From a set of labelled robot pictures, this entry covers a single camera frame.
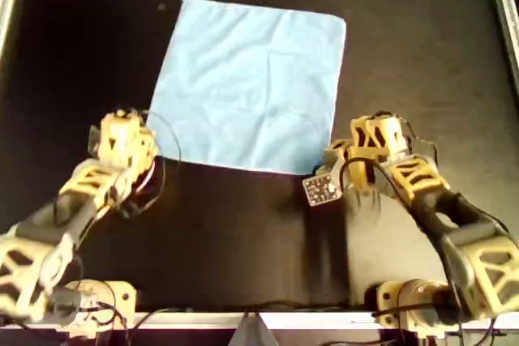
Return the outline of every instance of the cable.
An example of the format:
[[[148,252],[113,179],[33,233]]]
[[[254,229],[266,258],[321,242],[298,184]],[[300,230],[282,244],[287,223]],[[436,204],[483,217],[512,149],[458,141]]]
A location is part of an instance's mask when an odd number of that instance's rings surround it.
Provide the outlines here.
[[[389,172],[378,161],[372,160],[371,158],[354,157],[354,158],[351,158],[351,159],[347,160],[345,162],[345,164],[341,166],[341,171],[339,172],[339,183],[340,183],[342,192],[345,191],[345,188],[344,188],[344,172],[345,172],[346,168],[348,168],[348,166],[350,166],[351,164],[353,164],[355,162],[363,162],[365,164],[370,164],[371,166],[377,168],[384,175],[386,180],[388,180],[388,182],[391,185],[393,191],[395,192],[395,195],[398,197],[398,200],[400,201],[401,205],[408,211],[408,213],[411,213],[411,210],[410,210],[407,202],[405,201],[404,197],[402,196],[402,194],[398,190],[397,184],[392,179],[392,177],[389,174]]]
[[[436,164],[436,166],[438,166],[438,148],[436,147],[436,144],[434,142],[429,141],[427,139],[423,139],[423,138],[418,137],[416,135],[416,133],[414,132],[413,127],[411,126],[411,123],[407,119],[405,119],[401,115],[397,115],[395,113],[392,113],[391,111],[379,111],[379,112],[374,113],[373,115],[371,115],[369,118],[370,119],[375,119],[376,117],[383,117],[383,116],[396,117],[399,121],[405,123],[405,125],[409,129],[409,132],[411,133],[411,136],[414,139],[416,139],[419,142],[427,143],[428,145],[430,145],[432,147],[433,152],[434,152],[435,164]]]
[[[419,304],[411,304],[411,305],[401,305],[400,307],[389,308],[387,310],[376,311],[371,314],[373,318],[378,318],[379,316],[389,315],[389,314],[397,314],[399,312],[404,311],[412,311],[412,310],[422,310],[424,308],[435,308],[438,305],[433,303],[419,303]]]
[[[396,340],[368,340],[366,342],[359,342],[356,340],[345,340],[339,342],[327,342],[325,344],[321,344],[321,346],[357,346],[357,345],[379,345],[384,346],[386,344],[392,344],[397,342]]]
[[[483,335],[483,337],[474,344],[474,346],[482,346],[485,341],[488,339],[489,336],[491,336],[491,344],[494,342],[494,338],[495,338],[495,335],[494,335],[494,325],[495,325],[495,321],[497,320],[497,318],[493,318],[491,321],[490,321],[490,325],[488,326],[487,330],[485,331],[485,334]]]
[[[178,140],[178,136],[177,134],[175,133],[173,127],[171,126],[171,124],[162,116],[160,115],[159,113],[154,113],[153,111],[150,111],[148,109],[141,109],[141,110],[136,110],[136,112],[142,117],[143,115],[145,115],[146,117],[148,117],[149,115],[154,115],[156,116],[162,123],[164,123],[166,125],[166,127],[168,127],[169,129],[169,132],[171,133],[173,139],[175,140],[175,143],[177,144],[177,148],[178,148],[178,165],[177,165],[177,168],[175,169],[175,174],[178,174],[178,170],[180,169],[180,165],[182,163],[182,148],[180,146],[180,141]],[[157,147],[159,148],[159,152],[161,155],[164,155],[164,153],[162,152],[162,148],[161,148],[161,145],[159,144],[159,142],[157,141],[157,137],[154,137],[154,141],[155,141],[155,144],[157,145]],[[138,216],[140,214],[142,214],[143,212],[147,211],[153,204],[155,204],[157,202],[157,200],[161,197],[162,195],[162,192],[164,190],[164,187],[165,187],[165,177],[166,177],[166,169],[165,169],[165,157],[161,157],[161,160],[162,160],[162,180],[161,180],[161,187],[159,188],[159,191],[157,192],[157,194],[150,200],[148,200],[142,207],[139,207],[139,209],[137,211],[135,211],[133,213],[132,216]],[[155,161],[153,161],[153,170],[155,170]],[[138,194],[143,188],[144,186],[149,182],[149,180],[151,179],[151,173],[148,172],[148,175],[147,177],[144,179],[143,183],[141,183],[141,185],[135,190],[134,194]]]
[[[169,132],[172,134],[172,136],[175,140],[175,143],[177,144],[177,147],[178,147],[178,167],[180,167],[180,163],[182,162],[182,149],[180,147],[180,141],[178,140],[177,133],[175,133],[175,131],[173,130],[173,127],[168,122],[168,120],[165,117],[163,117],[162,115],[160,115],[159,113],[154,113],[153,111],[150,111],[149,109],[137,110],[137,113],[139,115],[144,114],[147,117],[149,115],[155,115],[163,124],[165,124],[169,128]]]
[[[104,303],[103,301],[99,301],[97,304],[101,308],[105,308],[107,310],[112,310],[114,312],[114,314],[117,316],[117,318],[119,318],[119,321],[121,322],[122,326],[124,327],[124,340],[125,340],[127,346],[131,346],[131,338],[130,338],[130,332],[128,331],[127,319],[124,316],[122,316],[121,312],[115,307],[115,305]],[[114,328],[114,323],[115,323],[115,320],[112,321],[112,329]]]
[[[400,119],[402,122],[404,122],[407,125],[407,128],[409,129],[409,132],[411,133],[411,136],[414,139],[416,139],[417,141],[422,142],[422,143],[427,143],[428,145],[430,145],[432,147],[432,150],[434,152],[435,164],[436,164],[436,166],[438,166],[439,165],[439,163],[438,163],[438,148],[436,147],[436,144],[434,142],[432,142],[432,141],[428,141],[427,139],[423,139],[423,138],[418,137],[416,135],[416,133],[414,132],[413,127],[411,126],[411,122],[409,122],[404,117],[400,117],[399,116],[398,119]]]
[[[81,281],[83,280],[84,278],[84,264],[83,264],[83,259],[79,256],[79,254],[77,253],[77,251],[74,253],[74,259],[73,261],[75,261],[77,264],[78,264],[78,267],[79,267],[79,278],[78,278],[78,284],[76,285],[75,287],[75,290],[76,292],[79,291],[79,286],[81,285]]]

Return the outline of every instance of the black tabletop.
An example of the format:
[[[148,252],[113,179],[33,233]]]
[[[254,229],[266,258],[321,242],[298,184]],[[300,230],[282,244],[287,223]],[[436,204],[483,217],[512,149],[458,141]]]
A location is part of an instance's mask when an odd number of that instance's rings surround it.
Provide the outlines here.
[[[492,0],[221,0],[334,14],[348,24],[334,137],[392,110],[437,142],[441,173],[519,233],[519,121]],[[53,198],[87,157],[90,125],[145,109],[180,0],[17,0],[0,78],[0,227]],[[85,275],[127,280],[146,306],[356,304],[370,284],[441,277],[393,201],[310,210],[300,177],[182,164],[157,205],[113,214],[81,247]]]

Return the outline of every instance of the microfiber cloth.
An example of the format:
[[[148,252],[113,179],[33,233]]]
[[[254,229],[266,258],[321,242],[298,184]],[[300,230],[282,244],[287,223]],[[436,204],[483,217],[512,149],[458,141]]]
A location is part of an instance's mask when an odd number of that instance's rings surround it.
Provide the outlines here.
[[[333,15],[182,0],[148,125],[161,154],[308,174],[332,131],[345,21]]]

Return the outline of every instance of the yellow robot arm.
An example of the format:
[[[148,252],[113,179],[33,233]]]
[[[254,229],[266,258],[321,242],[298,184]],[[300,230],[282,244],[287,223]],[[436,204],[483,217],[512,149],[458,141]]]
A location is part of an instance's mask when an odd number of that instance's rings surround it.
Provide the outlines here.
[[[519,309],[517,244],[496,218],[450,190],[432,158],[413,154],[402,121],[386,113],[354,119],[352,138],[333,142],[323,166],[303,181],[309,204],[339,199],[347,187],[398,200],[438,252],[456,296],[460,292],[460,311],[440,318],[445,323]]]
[[[58,197],[0,237],[0,312],[33,322],[88,230],[122,203],[157,155],[138,113],[119,110],[101,121],[92,145],[97,158],[79,164]]]

